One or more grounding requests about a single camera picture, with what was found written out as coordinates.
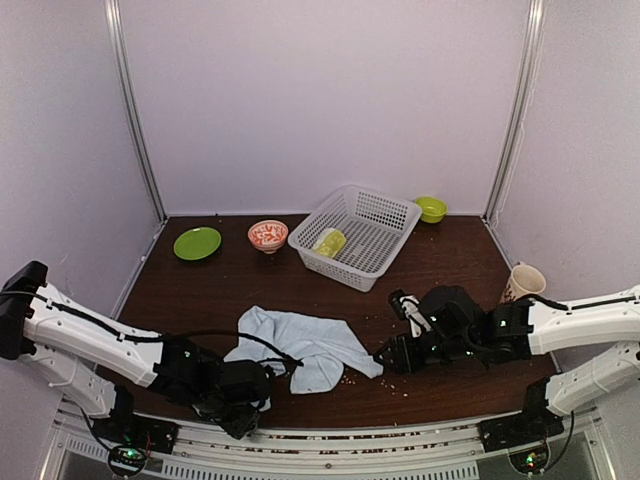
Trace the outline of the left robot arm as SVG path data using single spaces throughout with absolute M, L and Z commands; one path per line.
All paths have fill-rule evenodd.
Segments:
M 193 410 L 241 439 L 257 426 L 270 398 L 273 371 L 255 360 L 225 360 L 195 338 L 222 330 L 180 334 L 138 329 L 88 309 L 47 280 L 48 268 L 31 261 L 1 288 L 1 356 L 40 371 L 123 444 L 144 433 L 133 395 L 98 376 L 92 366 Z

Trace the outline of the green crocodile pattern towel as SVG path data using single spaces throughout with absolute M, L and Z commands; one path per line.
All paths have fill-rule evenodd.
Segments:
M 311 250 L 318 255 L 334 259 L 346 243 L 347 239 L 340 230 L 329 227 L 320 233 Z

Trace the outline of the light blue towel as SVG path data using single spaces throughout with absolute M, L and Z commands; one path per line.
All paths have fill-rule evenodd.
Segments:
M 369 379 L 384 372 L 343 320 L 253 306 L 240 317 L 238 331 L 261 338 L 303 363 L 291 376 L 293 395 L 333 390 L 346 367 Z

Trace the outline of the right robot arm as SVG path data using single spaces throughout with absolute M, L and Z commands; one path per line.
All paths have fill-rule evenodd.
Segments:
M 422 298 L 396 290 L 389 303 L 409 330 L 391 337 L 373 357 L 397 374 L 463 357 L 489 367 L 569 347 L 610 346 L 568 372 L 530 384 L 520 412 L 480 422 L 487 451 L 559 435 L 565 417 L 639 376 L 638 287 L 566 303 L 526 294 L 490 311 L 460 286 L 438 286 Z

